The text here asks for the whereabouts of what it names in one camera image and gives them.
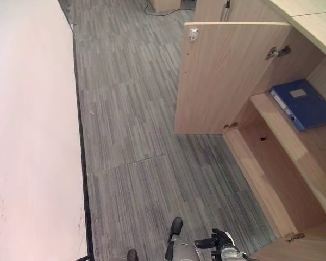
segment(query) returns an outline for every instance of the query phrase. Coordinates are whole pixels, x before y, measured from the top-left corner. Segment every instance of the blue binder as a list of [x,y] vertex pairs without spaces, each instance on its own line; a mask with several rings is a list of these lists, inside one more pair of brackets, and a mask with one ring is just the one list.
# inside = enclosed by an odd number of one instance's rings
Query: blue binder
[[300,132],[326,124],[326,101],[308,81],[276,85],[269,92]]

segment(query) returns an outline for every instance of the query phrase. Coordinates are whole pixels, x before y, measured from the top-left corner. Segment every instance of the floor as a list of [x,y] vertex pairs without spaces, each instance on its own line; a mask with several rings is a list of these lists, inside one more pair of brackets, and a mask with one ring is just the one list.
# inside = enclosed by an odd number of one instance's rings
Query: floor
[[187,240],[217,227],[248,253],[273,241],[223,138],[174,135],[183,23],[193,12],[148,16],[146,0],[71,2],[95,260],[133,247],[140,260],[163,260],[176,216]]

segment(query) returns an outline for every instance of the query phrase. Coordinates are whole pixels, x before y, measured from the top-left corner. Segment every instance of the white partition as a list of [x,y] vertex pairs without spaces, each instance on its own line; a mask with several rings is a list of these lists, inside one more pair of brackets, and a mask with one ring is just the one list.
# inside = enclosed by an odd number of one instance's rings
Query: white partition
[[87,255],[72,31],[57,0],[0,0],[0,261]]

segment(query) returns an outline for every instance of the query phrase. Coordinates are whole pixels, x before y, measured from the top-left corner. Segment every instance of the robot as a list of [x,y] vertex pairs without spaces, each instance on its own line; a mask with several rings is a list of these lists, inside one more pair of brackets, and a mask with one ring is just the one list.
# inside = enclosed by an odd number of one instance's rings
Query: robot
[[211,251],[213,261],[258,261],[240,252],[228,232],[213,228],[211,238],[196,240],[195,244],[192,245],[181,239],[182,227],[182,219],[179,217],[175,218],[170,228],[168,246],[165,253],[167,261],[200,261],[197,253],[198,248],[215,248],[214,251]]

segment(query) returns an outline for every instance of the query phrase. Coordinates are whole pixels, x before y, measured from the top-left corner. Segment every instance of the open cabinet door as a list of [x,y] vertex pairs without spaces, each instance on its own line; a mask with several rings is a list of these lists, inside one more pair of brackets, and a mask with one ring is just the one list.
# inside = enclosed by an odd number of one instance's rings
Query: open cabinet door
[[289,243],[279,238],[251,256],[263,261],[326,261],[326,223],[304,232],[305,237]]
[[[190,42],[190,29],[198,36]],[[236,115],[280,49],[288,23],[185,23],[175,133],[220,134]]]

